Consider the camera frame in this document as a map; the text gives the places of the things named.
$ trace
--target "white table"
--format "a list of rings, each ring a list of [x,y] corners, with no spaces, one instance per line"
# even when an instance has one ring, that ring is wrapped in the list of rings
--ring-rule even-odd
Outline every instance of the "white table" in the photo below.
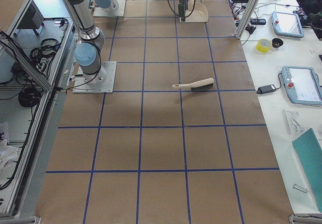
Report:
[[[272,0],[260,0],[259,3],[270,1]],[[297,5],[295,0],[278,0],[278,3]],[[272,13],[274,7],[274,5],[262,7],[260,14]],[[291,12],[295,8],[277,6],[276,9],[281,12]],[[322,54],[322,43],[317,39],[313,30],[305,29],[305,37],[302,39],[278,36],[283,39],[284,45],[262,54],[255,49],[257,41],[261,38],[277,37],[271,25],[270,16],[265,15],[263,18],[268,23],[264,26],[257,26],[255,33],[243,46],[256,89],[270,84],[278,87],[277,75],[286,65],[313,67],[322,79],[322,61],[318,57],[319,54]],[[247,37],[248,32],[244,32],[242,40]],[[299,113],[297,120],[301,126],[313,128],[317,138],[322,139],[322,134],[318,131],[322,127],[322,108],[292,104],[283,86],[274,93],[259,95],[259,101],[294,213],[320,213],[312,192],[303,193],[293,188],[294,184],[297,184],[310,191],[305,173],[292,146],[292,141],[298,135],[290,134],[284,111],[297,111]]]
[[[259,0],[257,7],[274,1],[276,1],[277,4],[281,4],[281,5],[298,6],[298,3],[296,0]],[[260,7],[258,11],[256,10],[256,13],[259,18],[266,19],[266,25],[257,25],[257,29],[250,36],[249,41],[253,41],[253,40],[258,41],[259,39],[262,39],[262,38],[266,38],[266,39],[280,38],[283,41],[316,41],[318,38],[316,37],[312,29],[303,29],[304,37],[301,39],[277,36],[274,33],[271,14],[274,11],[283,12],[283,13],[292,13],[294,10],[296,10],[296,7],[291,7],[291,6],[289,7],[280,6],[280,5],[275,5],[274,3],[268,6]],[[256,17],[257,17],[256,14],[253,13],[252,18],[256,18]],[[247,31],[244,31],[241,40],[246,40],[248,36],[249,36],[249,33]]]

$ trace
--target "teal folder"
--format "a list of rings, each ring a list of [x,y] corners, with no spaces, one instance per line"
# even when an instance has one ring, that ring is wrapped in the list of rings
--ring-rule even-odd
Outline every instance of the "teal folder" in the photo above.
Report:
[[[318,210],[322,212],[322,149],[310,128],[293,142],[311,186]]]

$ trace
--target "power adapter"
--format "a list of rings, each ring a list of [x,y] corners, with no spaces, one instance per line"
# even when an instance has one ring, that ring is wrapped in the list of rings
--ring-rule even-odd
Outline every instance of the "power adapter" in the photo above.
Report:
[[[20,65],[15,61],[14,64],[11,66],[11,72],[13,74],[16,74],[16,73],[19,73],[21,72],[21,68],[20,68]]]
[[[246,29],[246,31],[249,32],[249,34],[252,34],[255,31],[256,27],[254,27],[253,25],[247,24],[245,29]]]
[[[274,92],[276,90],[277,88],[274,85],[267,85],[263,87],[258,87],[256,93],[259,95],[262,95],[262,94]]]

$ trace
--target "dustpan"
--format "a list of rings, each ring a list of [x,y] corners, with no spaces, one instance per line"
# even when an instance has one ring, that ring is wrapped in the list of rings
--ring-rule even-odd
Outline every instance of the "dustpan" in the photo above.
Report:
[[[188,1],[188,9],[186,10],[186,15],[189,15],[191,13],[191,10],[193,8],[193,1]],[[208,22],[208,11],[207,8],[199,2],[196,2],[195,9],[193,10],[192,15],[186,18],[184,22],[181,21],[181,23],[206,23]]]

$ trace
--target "yellow tape roll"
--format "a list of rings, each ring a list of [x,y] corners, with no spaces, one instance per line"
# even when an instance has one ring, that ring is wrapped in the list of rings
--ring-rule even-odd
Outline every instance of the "yellow tape roll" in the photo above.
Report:
[[[271,48],[272,48],[272,41],[268,39],[260,39],[256,45],[256,50],[262,53],[266,53]]]

